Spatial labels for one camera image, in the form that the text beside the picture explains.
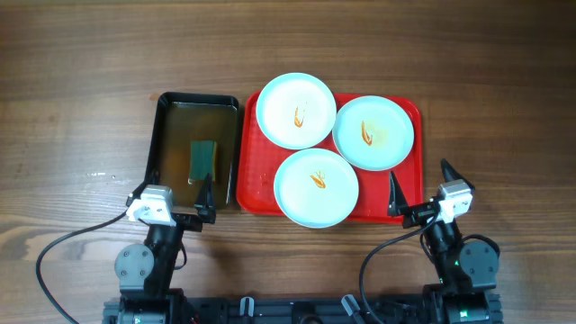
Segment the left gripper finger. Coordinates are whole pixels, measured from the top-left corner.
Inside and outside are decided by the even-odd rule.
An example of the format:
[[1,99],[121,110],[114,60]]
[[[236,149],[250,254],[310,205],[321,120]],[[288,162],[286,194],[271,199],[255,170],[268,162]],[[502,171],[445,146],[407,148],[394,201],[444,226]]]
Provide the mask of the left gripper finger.
[[144,179],[145,185],[157,185],[159,181],[159,171],[157,169],[152,170]]
[[202,189],[196,198],[194,208],[203,223],[215,223],[216,208],[212,194],[212,175],[210,173],[203,180]]

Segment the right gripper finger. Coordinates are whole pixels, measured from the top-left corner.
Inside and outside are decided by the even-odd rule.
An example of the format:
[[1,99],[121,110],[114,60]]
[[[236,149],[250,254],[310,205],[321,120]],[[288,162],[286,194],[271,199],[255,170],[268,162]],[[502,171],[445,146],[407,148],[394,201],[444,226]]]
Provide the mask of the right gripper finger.
[[463,175],[455,170],[455,168],[445,159],[442,158],[440,161],[440,166],[443,174],[443,178],[446,182],[452,182],[456,180],[463,180],[471,190],[474,189],[474,185],[468,181]]
[[401,190],[399,181],[393,171],[389,173],[389,181],[390,181],[390,197],[389,197],[388,215],[390,217],[398,217],[404,215],[406,210],[410,206],[403,194],[403,191]]

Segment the green yellow sponge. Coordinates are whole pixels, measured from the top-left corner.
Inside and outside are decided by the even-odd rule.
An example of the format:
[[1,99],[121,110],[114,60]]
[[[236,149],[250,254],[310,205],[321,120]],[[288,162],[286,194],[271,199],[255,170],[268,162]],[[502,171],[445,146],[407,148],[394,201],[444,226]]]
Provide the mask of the green yellow sponge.
[[206,176],[210,176],[214,182],[217,165],[217,142],[213,140],[192,141],[190,149],[188,184],[203,181]]

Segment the white plate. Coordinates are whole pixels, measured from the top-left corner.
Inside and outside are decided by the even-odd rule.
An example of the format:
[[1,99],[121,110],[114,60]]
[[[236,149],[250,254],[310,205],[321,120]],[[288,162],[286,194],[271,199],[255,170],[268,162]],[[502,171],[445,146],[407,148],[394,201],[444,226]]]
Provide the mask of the white plate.
[[335,96],[315,76],[287,73],[268,82],[256,101],[256,121],[265,137],[283,149],[308,149],[332,131]]
[[291,154],[274,176],[274,198],[291,221],[311,229],[339,224],[356,207],[359,181],[339,154],[307,148]]
[[409,155],[415,135],[410,117],[398,104],[366,95],[339,109],[332,138],[338,153],[352,166],[383,171]]

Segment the white plate bottom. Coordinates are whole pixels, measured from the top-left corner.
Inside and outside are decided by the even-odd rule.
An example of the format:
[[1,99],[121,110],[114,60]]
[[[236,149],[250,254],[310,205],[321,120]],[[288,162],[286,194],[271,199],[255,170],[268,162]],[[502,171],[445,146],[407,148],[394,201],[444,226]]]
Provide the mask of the white plate bottom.
[[291,221],[311,229],[339,224],[356,207],[359,181],[339,154],[307,148],[291,154],[274,176],[274,198]]

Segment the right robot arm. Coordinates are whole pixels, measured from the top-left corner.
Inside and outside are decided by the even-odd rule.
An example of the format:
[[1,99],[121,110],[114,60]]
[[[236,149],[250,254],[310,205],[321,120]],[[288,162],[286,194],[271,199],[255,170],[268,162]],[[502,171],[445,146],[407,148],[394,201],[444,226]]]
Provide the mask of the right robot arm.
[[475,187],[447,160],[440,163],[445,181],[428,202],[410,205],[395,174],[390,174],[388,213],[401,216],[405,229],[418,227],[420,242],[439,283],[423,288],[420,323],[501,323],[497,286],[500,247],[480,234],[463,236],[456,218],[471,206]]

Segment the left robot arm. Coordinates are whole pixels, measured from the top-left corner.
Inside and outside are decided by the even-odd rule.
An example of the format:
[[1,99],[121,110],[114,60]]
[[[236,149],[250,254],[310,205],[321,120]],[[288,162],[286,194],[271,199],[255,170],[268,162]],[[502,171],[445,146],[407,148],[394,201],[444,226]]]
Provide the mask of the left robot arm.
[[194,307],[183,291],[172,289],[170,283],[177,256],[185,252],[184,232],[200,232],[204,223],[215,222],[212,174],[202,180],[195,212],[174,211],[172,189],[149,181],[129,195],[127,206],[129,220],[146,224],[148,234],[143,243],[129,245],[117,256],[114,271],[120,280],[121,297],[117,303],[104,306],[103,322],[195,323]]

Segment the black water tray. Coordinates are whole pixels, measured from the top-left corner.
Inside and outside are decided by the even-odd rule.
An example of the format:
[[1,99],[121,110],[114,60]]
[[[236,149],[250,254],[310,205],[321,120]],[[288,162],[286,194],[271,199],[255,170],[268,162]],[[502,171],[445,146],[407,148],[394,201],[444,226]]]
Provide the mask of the black water tray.
[[225,209],[235,201],[239,142],[244,111],[231,95],[166,92],[157,110],[145,177],[159,171],[157,185],[172,189],[174,205],[192,208],[203,181],[188,184],[190,144],[196,140],[217,142],[216,178],[212,182],[214,204]]

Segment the red plastic tray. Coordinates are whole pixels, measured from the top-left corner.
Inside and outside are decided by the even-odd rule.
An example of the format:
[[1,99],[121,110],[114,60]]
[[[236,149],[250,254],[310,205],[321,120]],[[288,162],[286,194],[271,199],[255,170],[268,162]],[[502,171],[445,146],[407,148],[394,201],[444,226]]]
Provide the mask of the red plastic tray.
[[[253,93],[245,106],[245,118],[239,153],[236,197],[246,212],[261,215],[283,213],[275,201],[274,179],[278,167],[292,152],[280,148],[266,138],[257,125],[256,106],[260,93]],[[392,96],[409,116],[414,128],[414,143],[409,155],[393,169],[401,190],[409,204],[424,202],[424,163],[422,120],[419,108],[409,99]],[[347,217],[349,221],[399,224],[401,218],[387,214],[389,173],[355,169],[359,182],[356,207]]]

